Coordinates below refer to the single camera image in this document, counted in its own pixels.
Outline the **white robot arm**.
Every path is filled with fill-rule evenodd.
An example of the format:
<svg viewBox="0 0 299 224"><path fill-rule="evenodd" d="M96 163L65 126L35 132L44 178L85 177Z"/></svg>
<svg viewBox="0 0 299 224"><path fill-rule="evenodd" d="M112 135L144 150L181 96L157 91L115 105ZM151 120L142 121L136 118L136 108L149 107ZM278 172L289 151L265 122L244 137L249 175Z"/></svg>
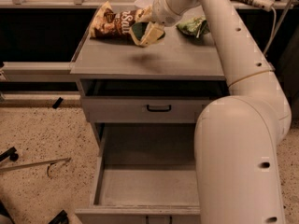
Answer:
<svg viewBox="0 0 299 224"><path fill-rule="evenodd" d="M194 157L201 224L285 224L277 145L292 112L273 68L230 0L154 0L171 26L201 7L229 89L199 116Z"/></svg>

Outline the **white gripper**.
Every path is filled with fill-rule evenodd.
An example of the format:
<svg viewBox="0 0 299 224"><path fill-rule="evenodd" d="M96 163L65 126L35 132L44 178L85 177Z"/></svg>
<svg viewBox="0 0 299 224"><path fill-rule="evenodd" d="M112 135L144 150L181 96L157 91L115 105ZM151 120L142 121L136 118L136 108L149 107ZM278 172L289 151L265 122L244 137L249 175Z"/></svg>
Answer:
<svg viewBox="0 0 299 224"><path fill-rule="evenodd" d="M153 0L152 6L140 8L136 12L136 21L147 22L149 25L141 43L137 46L147 47L163 39L165 36L164 26L169 27L176 24L181 19L186 7L187 0Z"/></svg>

